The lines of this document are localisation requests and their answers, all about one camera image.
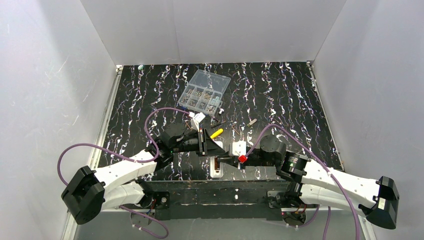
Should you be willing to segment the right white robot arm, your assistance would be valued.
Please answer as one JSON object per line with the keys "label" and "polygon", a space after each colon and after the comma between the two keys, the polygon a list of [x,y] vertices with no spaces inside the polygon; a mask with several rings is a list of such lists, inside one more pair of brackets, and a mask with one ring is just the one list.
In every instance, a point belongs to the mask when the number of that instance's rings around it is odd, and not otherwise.
{"label": "right white robot arm", "polygon": [[395,181],[386,176],[363,178],[325,169],[318,161],[287,150],[275,135],[263,136],[255,148],[244,141],[233,142],[230,150],[216,158],[239,169],[274,167],[275,174],[289,182],[285,192],[272,194],[271,207],[323,205],[355,210],[371,224],[394,230],[397,227],[400,194]]}

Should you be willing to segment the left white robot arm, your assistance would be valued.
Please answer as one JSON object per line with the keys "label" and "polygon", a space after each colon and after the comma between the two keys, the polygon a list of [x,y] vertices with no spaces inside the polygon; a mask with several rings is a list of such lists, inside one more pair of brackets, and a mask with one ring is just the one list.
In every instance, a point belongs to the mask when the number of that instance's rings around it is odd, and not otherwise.
{"label": "left white robot arm", "polygon": [[61,194],[77,224],[93,220],[102,210],[126,204],[140,204],[152,193],[136,179],[168,166],[175,153],[194,152],[199,157],[215,157],[225,150],[205,129],[186,131],[183,124],[170,123],[153,143],[131,158],[106,167],[83,166]]}

